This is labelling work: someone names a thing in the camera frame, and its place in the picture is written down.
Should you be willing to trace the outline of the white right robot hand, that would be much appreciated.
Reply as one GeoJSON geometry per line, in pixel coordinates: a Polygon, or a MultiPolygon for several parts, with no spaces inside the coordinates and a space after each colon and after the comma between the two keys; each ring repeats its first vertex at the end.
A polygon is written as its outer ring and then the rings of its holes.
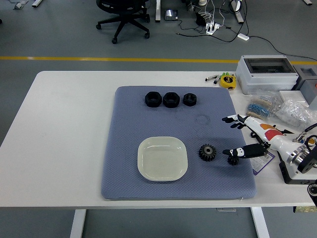
{"type": "Polygon", "coordinates": [[[258,137],[258,143],[245,145],[236,149],[223,150],[228,155],[228,161],[235,164],[239,159],[248,159],[263,156],[268,149],[278,151],[284,160],[300,146],[299,142],[292,142],[278,129],[263,120],[246,115],[231,115],[222,119],[226,123],[233,123],[232,128],[247,127],[258,137]]]}

